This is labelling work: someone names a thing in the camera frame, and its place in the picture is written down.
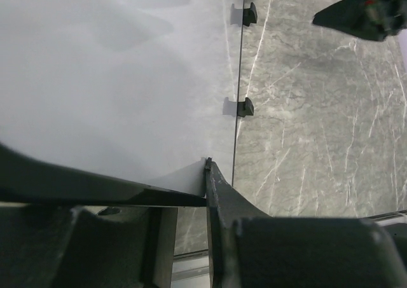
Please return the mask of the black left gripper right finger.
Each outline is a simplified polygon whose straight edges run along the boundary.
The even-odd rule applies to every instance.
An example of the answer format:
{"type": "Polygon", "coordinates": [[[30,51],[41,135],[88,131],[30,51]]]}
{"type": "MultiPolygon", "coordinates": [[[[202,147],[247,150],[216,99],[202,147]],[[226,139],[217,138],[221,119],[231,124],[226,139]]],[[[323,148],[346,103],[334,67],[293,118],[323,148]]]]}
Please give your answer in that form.
{"type": "Polygon", "coordinates": [[[212,287],[405,287],[406,232],[370,218],[272,217],[205,164],[212,287]]]}

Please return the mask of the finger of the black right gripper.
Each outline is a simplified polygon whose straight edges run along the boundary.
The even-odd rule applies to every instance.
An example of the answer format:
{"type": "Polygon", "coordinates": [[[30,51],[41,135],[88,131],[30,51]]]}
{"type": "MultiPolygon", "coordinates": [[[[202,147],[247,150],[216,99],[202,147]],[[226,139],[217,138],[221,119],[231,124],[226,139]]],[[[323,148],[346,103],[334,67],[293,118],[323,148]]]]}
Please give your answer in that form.
{"type": "Polygon", "coordinates": [[[341,0],[316,13],[313,25],[355,37],[368,37],[365,0],[341,0]]]}

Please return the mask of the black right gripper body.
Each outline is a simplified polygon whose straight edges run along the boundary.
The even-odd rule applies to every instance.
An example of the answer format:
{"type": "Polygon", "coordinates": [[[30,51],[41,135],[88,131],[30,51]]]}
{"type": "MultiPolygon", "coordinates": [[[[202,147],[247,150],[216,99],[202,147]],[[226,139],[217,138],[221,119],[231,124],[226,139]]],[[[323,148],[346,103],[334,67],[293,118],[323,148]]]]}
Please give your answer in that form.
{"type": "Polygon", "coordinates": [[[406,0],[362,0],[364,7],[362,38],[382,42],[406,29],[406,0]]]}

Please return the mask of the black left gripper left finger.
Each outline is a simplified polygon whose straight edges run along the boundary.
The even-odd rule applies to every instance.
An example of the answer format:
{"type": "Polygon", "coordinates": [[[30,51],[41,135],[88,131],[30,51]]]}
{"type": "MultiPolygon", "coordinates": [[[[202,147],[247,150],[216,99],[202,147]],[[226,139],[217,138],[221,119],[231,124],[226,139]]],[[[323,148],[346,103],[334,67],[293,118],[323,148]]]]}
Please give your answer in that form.
{"type": "Polygon", "coordinates": [[[1,207],[2,287],[169,287],[172,207],[1,207]]]}

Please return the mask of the white board black frame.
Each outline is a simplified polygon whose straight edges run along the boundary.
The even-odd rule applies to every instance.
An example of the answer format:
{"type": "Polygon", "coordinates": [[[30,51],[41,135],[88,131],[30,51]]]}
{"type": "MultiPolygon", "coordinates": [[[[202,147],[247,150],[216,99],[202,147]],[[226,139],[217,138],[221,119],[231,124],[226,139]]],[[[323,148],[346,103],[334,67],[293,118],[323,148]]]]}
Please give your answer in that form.
{"type": "Polygon", "coordinates": [[[201,206],[233,180],[244,0],[1,0],[1,199],[201,206]]]}

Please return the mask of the black whiteboard foot right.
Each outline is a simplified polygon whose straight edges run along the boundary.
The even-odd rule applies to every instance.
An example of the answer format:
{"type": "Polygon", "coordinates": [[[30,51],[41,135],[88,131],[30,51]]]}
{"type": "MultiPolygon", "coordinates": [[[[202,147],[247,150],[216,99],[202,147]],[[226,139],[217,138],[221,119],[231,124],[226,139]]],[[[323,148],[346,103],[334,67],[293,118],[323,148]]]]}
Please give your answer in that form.
{"type": "Polygon", "coordinates": [[[251,2],[250,7],[243,9],[242,23],[244,26],[249,27],[251,24],[256,24],[258,21],[258,13],[256,5],[251,2]]]}

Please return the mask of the black whiteboard foot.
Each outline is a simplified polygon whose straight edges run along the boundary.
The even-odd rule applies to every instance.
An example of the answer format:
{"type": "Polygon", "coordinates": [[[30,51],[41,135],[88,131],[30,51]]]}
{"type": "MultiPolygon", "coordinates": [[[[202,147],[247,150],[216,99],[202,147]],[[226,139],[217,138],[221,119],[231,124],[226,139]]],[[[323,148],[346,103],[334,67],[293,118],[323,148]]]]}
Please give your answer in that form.
{"type": "Polygon", "coordinates": [[[237,103],[237,116],[245,118],[246,116],[254,115],[254,106],[252,100],[246,97],[243,101],[237,103]]]}
{"type": "Polygon", "coordinates": [[[249,27],[251,24],[256,24],[258,21],[258,13],[256,5],[251,2],[250,7],[243,9],[242,23],[244,26],[249,27]]]}

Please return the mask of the black whiteboard foot left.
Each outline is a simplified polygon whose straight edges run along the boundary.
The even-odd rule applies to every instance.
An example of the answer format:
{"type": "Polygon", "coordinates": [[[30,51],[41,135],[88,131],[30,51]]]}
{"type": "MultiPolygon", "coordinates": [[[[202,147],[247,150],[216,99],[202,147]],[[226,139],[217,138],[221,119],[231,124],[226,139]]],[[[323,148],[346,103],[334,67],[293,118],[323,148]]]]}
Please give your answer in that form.
{"type": "Polygon", "coordinates": [[[237,116],[245,118],[246,116],[254,115],[254,106],[252,100],[246,97],[243,101],[237,103],[237,116]]]}

